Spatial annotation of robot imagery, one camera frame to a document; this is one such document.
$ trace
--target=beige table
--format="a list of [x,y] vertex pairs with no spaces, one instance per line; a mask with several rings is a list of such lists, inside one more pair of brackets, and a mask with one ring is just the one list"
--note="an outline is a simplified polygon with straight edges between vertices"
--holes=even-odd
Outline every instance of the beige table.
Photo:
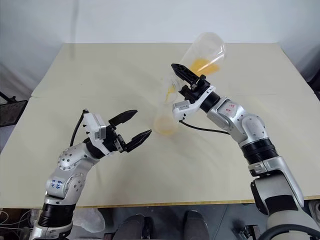
[[[187,46],[146,44],[145,50],[144,44],[131,46],[138,45],[139,51],[131,50],[130,57],[123,56],[122,61],[116,61],[117,64],[122,62],[121,66],[131,68],[120,70],[121,66],[118,65],[118,73],[114,72],[111,78],[109,74],[113,70],[105,71],[108,67],[97,66],[98,62],[88,55],[95,55],[96,59],[104,56],[109,59],[106,62],[110,62],[116,56],[119,58],[118,53],[123,49],[127,53],[131,49],[130,44],[77,45],[77,57],[73,60],[68,60],[70,45],[62,48],[46,77],[34,91],[34,97],[30,99],[0,155],[2,207],[31,208],[43,204],[45,182],[56,167],[60,152],[69,145],[73,128],[83,108],[101,114],[105,121],[122,111],[137,109],[139,112],[131,119],[130,125],[122,124],[118,128],[126,141],[152,128],[157,106],[155,93],[161,85],[152,72],[159,76],[160,72],[148,61],[141,60],[142,63],[139,63],[134,59],[138,59],[138,53],[143,55],[144,52],[155,56],[159,46],[159,51],[166,56],[162,61],[166,58],[169,61],[170,54],[179,58],[178,49],[182,51]],[[264,49],[265,55],[254,61],[259,46]],[[99,48],[111,49],[108,57],[103,50],[99,53]],[[215,84],[218,92],[228,92],[233,100],[263,118],[272,142],[284,156],[305,198],[320,198],[319,101],[276,45],[253,44],[254,51],[249,54],[250,44],[232,44],[228,48],[230,64],[234,52],[242,52],[243,48],[257,68],[257,62],[265,64],[260,69],[266,69],[271,83],[258,84],[259,79],[267,79],[263,73],[260,73],[261,78],[257,78],[258,70],[252,71],[251,79],[249,70],[244,70],[249,60],[243,60],[238,62],[237,72],[223,72],[222,69],[217,73],[217,79],[220,80],[220,87]],[[273,61],[266,59],[266,56],[269,58],[272,55],[272,51]],[[159,59],[158,66],[164,70],[166,64]],[[284,70],[281,71],[278,65],[283,65]],[[269,70],[276,66],[277,71]],[[279,76],[286,75],[288,78],[280,81]],[[244,81],[248,87],[240,88],[239,84],[239,88],[235,88],[230,79],[237,78],[234,84]],[[86,79],[90,79],[91,84],[87,84]],[[258,94],[250,92],[255,89]],[[216,127],[201,111],[188,119],[188,122],[204,128]],[[80,129],[75,142],[85,137]],[[135,151],[102,158],[89,172],[78,206],[249,203],[253,202],[250,190],[252,179],[241,150],[229,136],[197,131],[181,125],[178,132],[170,137],[153,132]]]

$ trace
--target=white wall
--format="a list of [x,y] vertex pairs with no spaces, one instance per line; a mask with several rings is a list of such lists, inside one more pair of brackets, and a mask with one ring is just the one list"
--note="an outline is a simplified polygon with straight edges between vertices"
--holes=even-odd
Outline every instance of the white wall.
[[63,42],[192,42],[202,32],[279,42],[310,78],[319,12],[319,0],[0,0],[1,90],[30,96]]

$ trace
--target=shoe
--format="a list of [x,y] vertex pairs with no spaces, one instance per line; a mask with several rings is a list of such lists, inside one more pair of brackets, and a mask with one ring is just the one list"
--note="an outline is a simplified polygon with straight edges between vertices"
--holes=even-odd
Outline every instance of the shoe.
[[187,211],[184,221],[183,240],[209,240],[207,223],[199,212]]
[[113,240],[141,239],[145,226],[145,217],[137,214],[128,217],[115,232]]

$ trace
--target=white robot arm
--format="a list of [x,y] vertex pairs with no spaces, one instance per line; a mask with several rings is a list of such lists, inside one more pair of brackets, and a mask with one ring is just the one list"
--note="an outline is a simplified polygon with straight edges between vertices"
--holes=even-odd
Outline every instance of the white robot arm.
[[[83,110],[73,132],[70,147],[59,156],[57,167],[46,182],[46,193],[42,213],[35,222],[29,239],[64,240],[70,234],[73,211],[85,186],[89,170],[104,156],[115,151],[130,152],[141,145],[151,134],[147,130],[125,143],[116,133],[116,126],[131,119],[137,110],[125,111],[110,119],[106,126],[100,115]],[[82,125],[88,138],[73,146],[79,125]]]
[[310,240],[310,235],[320,238],[319,226],[302,209],[302,191],[270,141],[262,119],[231,99],[218,96],[204,75],[198,77],[180,64],[171,66],[190,85],[181,89],[185,101],[173,105],[173,116],[183,123],[202,109],[241,148],[249,172],[255,177],[250,185],[255,204],[260,212],[269,215],[267,231],[259,239]]

